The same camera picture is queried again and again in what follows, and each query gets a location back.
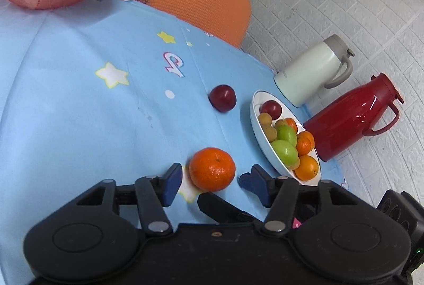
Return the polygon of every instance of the white plate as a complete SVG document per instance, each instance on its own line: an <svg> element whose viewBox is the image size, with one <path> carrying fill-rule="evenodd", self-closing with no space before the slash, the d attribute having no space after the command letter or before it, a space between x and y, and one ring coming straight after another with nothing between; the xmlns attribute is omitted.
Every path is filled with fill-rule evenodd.
<svg viewBox="0 0 424 285"><path fill-rule="evenodd" d="M311 152L309 152L309 156L312 156L318 162L318 174L312 180L301 181L294 175L293 171L288 170L286 166L281 162L280 158L278 158L277 154L272 148L270 142L268 141L268 139L266 139L265 133L263 132L261 125L259 124L258 115L259 108L261 107L261 105L264 104L266 101L269 101L270 99L273 99L274 101L278 102L278 104L281 105L281 107L283 108L283 112L278 119L285 119L291 117L296 121L298 133L305 130L302 124L296 118L296 116L294 116L290 109L287 108L277 97L266 91L256 91L253 95L252 103L250 105L250 121L252 122L253 131L255 133L256 140L258 141L259 147L261 148L267 160L281 175L293 177L298 180L302 185L317 186L319 180L321 180L321 165L319 164L319 159L315 148Z"/></svg>

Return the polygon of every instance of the white thermos jug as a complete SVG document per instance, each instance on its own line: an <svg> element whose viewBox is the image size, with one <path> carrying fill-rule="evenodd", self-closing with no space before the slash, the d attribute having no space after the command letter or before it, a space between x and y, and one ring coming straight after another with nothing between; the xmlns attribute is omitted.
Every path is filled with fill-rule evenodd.
<svg viewBox="0 0 424 285"><path fill-rule="evenodd" d="M340 37L332 35L289 63L274 77L275 84L291 104L300 107L322 87L331 89L348 79L353 72L349 56L354 55ZM344 64L346 70L334 78Z"/></svg>

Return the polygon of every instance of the gray handle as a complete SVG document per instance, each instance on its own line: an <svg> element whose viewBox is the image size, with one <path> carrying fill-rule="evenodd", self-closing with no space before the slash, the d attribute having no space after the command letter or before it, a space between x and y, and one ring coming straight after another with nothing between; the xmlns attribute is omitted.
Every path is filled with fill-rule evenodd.
<svg viewBox="0 0 424 285"><path fill-rule="evenodd" d="M346 79L348 79L349 76L352 74L352 72L353 72L353 65L350 62L349 58L346 55L344 55L342 57L342 59L343 59L343 62L345 62L346 65L347 65L347 68L346 68L345 72L343 72L337 78L334 78L332 81L324 84L324 88L326 88L326 89L335 88L336 86L342 84L342 82L344 82Z"/></svg>

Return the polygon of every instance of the orange mesh fabric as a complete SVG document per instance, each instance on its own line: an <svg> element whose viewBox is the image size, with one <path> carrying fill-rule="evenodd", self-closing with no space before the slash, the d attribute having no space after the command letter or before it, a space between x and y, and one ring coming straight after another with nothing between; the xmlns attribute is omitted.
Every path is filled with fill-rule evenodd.
<svg viewBox="0 0 424 285"><path fill-rule="evenodd" d="M149 0L148 5L240 47L250 21L249 0Z"/></svg>

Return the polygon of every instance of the kettle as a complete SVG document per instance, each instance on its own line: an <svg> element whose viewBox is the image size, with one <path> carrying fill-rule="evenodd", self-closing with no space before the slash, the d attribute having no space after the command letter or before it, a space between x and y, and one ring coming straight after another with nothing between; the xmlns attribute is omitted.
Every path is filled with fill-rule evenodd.
<svg viewBox="0 0 424 285"><path fill-rule="evenodd" d="M346 43L337 35L321 41L294 59L284 70L275 75L274 81L287 100L300 107L322 87L334 88L353 72L349 56L354 56ZM346 70L334 78L343 64Z"/></svg>
<svg viewBox="0 0 424 285"><path fill-rule="evenodd" d="M306 121L303 126L314 136L319 158L328 161L362 136L373 137L392 128L399 120L399 110L393 103L396 99L404 102L390 79L380 73ZM383 128L373 130L387 107L395 113L395 118Z"/></svg>

